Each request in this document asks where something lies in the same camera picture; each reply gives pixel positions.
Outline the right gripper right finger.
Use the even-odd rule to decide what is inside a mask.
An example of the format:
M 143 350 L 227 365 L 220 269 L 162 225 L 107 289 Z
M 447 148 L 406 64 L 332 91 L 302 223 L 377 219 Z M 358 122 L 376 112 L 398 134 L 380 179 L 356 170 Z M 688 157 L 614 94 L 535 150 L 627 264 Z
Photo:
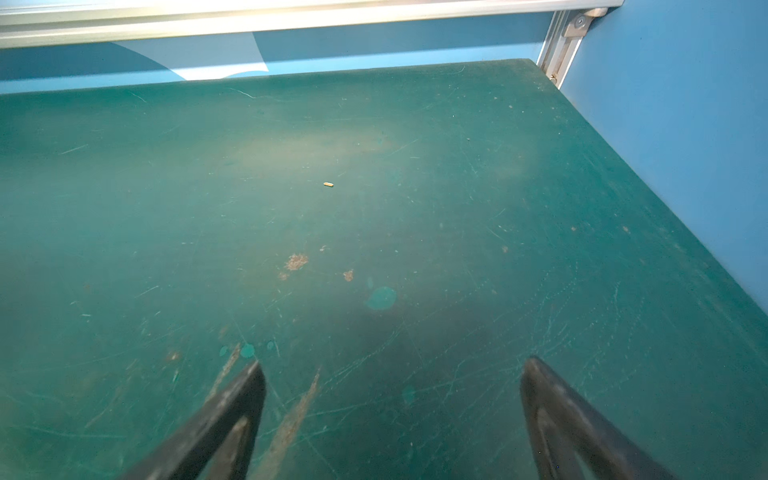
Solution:
M 673 479 L 575 391 L 547 363 L 529 357 L 520 397 L 533 458 L 541 479 Z

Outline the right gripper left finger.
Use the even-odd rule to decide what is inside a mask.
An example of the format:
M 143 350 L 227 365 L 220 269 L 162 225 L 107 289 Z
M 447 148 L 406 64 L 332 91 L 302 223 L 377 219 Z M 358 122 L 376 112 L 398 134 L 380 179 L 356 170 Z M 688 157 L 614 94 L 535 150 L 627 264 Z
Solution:
M 267 392 L 259 362 L 244 368 L 124 479 L 244 479 Z

